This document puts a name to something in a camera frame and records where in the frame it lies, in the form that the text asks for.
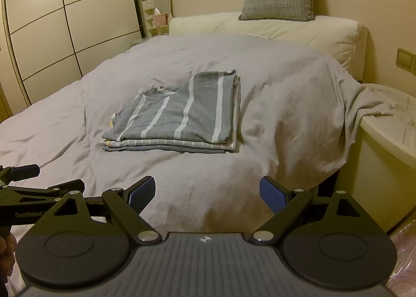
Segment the person's left hand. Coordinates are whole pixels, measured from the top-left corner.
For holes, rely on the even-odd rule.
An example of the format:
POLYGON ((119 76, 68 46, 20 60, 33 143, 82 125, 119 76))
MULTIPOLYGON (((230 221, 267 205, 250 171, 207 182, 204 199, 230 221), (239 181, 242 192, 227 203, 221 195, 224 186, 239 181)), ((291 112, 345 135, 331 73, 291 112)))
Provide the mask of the person's left hand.
POLYGON ((0 239, 0 265, 1 265, 1 282, 6 283, 11 276, 16 262, 16 238, 10 233, 6 238, 0 239))

